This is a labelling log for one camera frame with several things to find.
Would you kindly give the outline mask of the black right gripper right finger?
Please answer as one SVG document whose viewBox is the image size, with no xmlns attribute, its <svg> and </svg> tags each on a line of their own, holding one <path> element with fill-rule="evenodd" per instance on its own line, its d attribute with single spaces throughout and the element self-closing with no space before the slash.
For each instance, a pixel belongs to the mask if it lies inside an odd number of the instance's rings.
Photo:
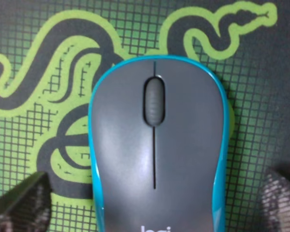
<svg viewBox="0 0 290 232">
<path fill-rule="evenodd" d="M 271 169 L 261 188 L 261 212 L 266 232 L 290 232 L 290 171 Z"/>
</svg>

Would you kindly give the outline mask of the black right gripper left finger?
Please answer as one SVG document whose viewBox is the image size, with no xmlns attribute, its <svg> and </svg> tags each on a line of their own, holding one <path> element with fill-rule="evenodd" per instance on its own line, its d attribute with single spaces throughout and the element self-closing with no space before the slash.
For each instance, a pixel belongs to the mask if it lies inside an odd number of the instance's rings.
<svg viewBox="0 0 290 232">
<path fill-rule="evenodd" d="M 0 197 L 0 232 L 45 232 L 52 215 L 46 172 L 35 172 Z"/>
</svg>

